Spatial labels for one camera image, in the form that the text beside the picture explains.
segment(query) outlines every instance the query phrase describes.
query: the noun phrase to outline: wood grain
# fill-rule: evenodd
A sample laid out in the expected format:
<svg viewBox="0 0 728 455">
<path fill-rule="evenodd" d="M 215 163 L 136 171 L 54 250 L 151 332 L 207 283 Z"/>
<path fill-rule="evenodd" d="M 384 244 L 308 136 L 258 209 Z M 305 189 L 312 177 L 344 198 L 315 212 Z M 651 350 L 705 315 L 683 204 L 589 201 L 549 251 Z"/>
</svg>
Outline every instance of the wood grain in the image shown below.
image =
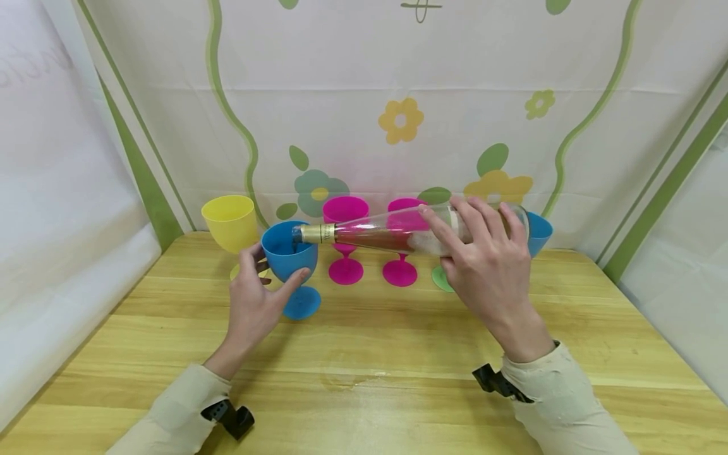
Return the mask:
<svg viewBox="0 0 728 455">
<path fill-rule="evenodd" d="M 216 430 L 204 454 L 538 454 L 509 400 L 470 371 L 500 365 L 499 346 L 454 294 L 430 279 L 381 277 L 394 255 L 359 249 L 364 278 L 309 281 L 320 310 L 284 320 L 246 362 L 233 396 L 256 416 L 238 443 Z M 3 454 L 99 454 L 188 365 L 223 338 L 235 257 L 206 233 L 179 240 L 0 436 Z M 728 454 L 728 410 L 601 270 L 580 253 L 544 251 L 531 297 L 569 345 L 642 454 Z"/>
</svg>

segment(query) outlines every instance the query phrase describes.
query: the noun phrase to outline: black clip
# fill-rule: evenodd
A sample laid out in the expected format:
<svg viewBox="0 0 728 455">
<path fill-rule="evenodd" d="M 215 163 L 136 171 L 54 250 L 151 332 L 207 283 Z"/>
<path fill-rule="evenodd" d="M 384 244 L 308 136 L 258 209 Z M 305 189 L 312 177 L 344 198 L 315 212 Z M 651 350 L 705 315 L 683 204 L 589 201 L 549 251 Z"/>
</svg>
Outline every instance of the black clip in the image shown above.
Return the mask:
<svg viewBox="0 0 728 455">
<path fill-rule="evenodd" d="M 475 380 L 478 381 L 480 388 L 486 392 L 497 392 L 504 397 L 514 397 L 522 403 L 533 403 L 534 401 L 526 397 L 520 390 L 511 384 L 500 371 L 493 371 L 490 363 L 486 363 L 477 370 L 472 372 Z"/>
<path fill-rule="evenodd" d="M 256 423 L 253 413 L 248 408 L 241 406 L 240 409 L 235 411 L 235 407 L 230 400 L 219 401 L 205 408 L 201 414 L 207 420 L 221 423 L 225 430 L 236 440 L 240 440 Z"/>
</svg>

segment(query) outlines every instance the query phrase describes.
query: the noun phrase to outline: green leaf print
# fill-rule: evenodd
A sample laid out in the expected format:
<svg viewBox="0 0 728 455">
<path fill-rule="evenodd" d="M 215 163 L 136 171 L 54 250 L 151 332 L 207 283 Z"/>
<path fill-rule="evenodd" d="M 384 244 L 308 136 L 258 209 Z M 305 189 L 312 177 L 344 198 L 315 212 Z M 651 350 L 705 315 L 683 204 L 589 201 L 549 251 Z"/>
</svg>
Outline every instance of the green leaf print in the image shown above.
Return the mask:
<svg viewBox="0 0 728 455">
<path fill-rule="evenodd" d="M 286 9 L 293 9 L 298 5 L 298 0 L 278 0 L 278 3 Z"/>
<path fill-rule="evenodd" d="M 443 204 L 450 200 L 452 193 L 442 186 L 433 186 L 419 194 L 417 199 L 425 201 L 428 205 Z"/>
<path fill-rule="evenodd" d="M 303 150 L 296 146 L 291 146 L 288 148 L 288 154 L 290 155 L 291 162 L 298 170 L 305 172 L 309 168 L 309 157 Z"/>
<path fill-rule="evenodd" d="M 278 207 L 278 210 L 275 211 L 275 215 L 280 220 L 288 220 L 294 216 L 296 212 L 298 212 L 298 205 L 293 202 L 289 202 L 288 204 L 283 204 Z"/>
<path fill-rule="evenodd" d="M 503 167 L 508 159 L 508 146 L 504 143 L 496 143 L 488 147 L 487 150 L 478 158 L 478 175 L 483 177 L 492 170 L 498 170 Z"/>
<path fill-rule="evenodd" d="M 546 0 L 546 10 L 552 15 L 561 14 L 571 3 L 571 0 Z"/>
</svg>

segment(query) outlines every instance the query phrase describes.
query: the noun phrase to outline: wrist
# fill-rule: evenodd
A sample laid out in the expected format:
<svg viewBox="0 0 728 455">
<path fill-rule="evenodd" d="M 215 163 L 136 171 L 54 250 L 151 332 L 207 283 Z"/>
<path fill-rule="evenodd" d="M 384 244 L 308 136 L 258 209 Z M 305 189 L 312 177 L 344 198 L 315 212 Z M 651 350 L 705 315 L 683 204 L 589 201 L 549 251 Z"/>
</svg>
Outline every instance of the wrist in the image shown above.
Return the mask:
<svg viewBox="0 0 728 455">
<path fill-rule="evenodd" d="M 514 363 L 533 362 L 555 348 L 546 323 L 530 302 L 506 317 L 489 321 L 486 327 Z"/>
<path fill-rule="evenodd" d="M 222 379 L 231 381 L 250 349 L 225 339 L 203 366 Z"/>
</svg>

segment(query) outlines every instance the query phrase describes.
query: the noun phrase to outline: gold foil bottle top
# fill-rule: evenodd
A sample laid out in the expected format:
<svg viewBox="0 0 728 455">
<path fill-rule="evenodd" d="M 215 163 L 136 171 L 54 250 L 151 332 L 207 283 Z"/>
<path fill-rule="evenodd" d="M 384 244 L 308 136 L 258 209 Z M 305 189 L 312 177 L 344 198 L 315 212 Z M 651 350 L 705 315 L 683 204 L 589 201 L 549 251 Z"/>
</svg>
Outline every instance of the gold foil bottle top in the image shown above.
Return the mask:
<svg viewBox="0 0 728 455">
<path fill-rule="evenodd" d="M 315 226 L 303 224 L 301 229 L 301 241 L 303 243 L 333 244 L 336 239 L 333 235 L 334 223 L 318 224 Z"/>
</svg>

